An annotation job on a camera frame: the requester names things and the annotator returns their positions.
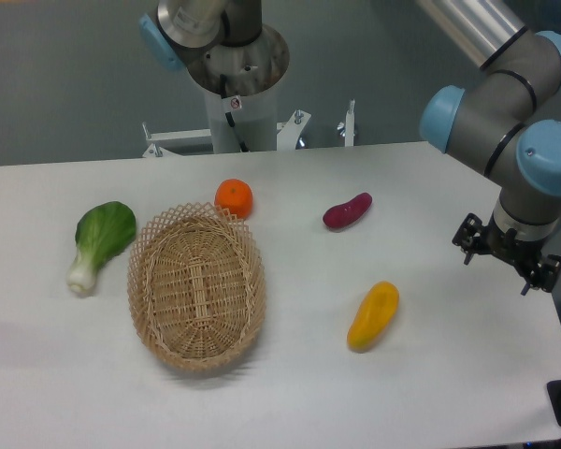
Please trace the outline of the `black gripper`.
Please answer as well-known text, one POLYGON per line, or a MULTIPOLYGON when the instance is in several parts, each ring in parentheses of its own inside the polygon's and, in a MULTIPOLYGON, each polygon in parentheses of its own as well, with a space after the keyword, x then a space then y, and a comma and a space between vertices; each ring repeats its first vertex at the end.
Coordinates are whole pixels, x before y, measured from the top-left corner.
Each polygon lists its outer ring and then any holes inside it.
POLYGON ((459 225, 452 244, 465 255, 465 265, 476 254, 490 254, 513 266, 525 279, 522 296, 530 290, 551 293, 561 272, 561 256, 541 254, 546 239, 525 241, 518 239, 517 235, 514 228, 503 232, 493 219, 486 226, 477 215, 469 213, 459 225))

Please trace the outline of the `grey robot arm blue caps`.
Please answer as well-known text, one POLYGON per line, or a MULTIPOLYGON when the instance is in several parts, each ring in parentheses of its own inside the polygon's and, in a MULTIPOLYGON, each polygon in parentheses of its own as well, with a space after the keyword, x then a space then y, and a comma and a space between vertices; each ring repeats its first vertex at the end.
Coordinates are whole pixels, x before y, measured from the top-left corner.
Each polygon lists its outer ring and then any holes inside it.
MULTIPOLYGON (((561 256, 543 252, 561 218, 561 122, 533 122, 561 89, 561 35, 530 32, 500 1, 424 1, 429 17, 484 72, 472 91, 447 86, 419 132, 500 187, 488 223, 469 215, 453 237, 466 257, 513 266, 527 289, 551 292, 561 256)), ((289 51, 258 1, 162 1, 139 31, 161 65, 186 70, 205 96, 215 152, 294 150, 309 115, 278 123, 274 90, 289 51)))

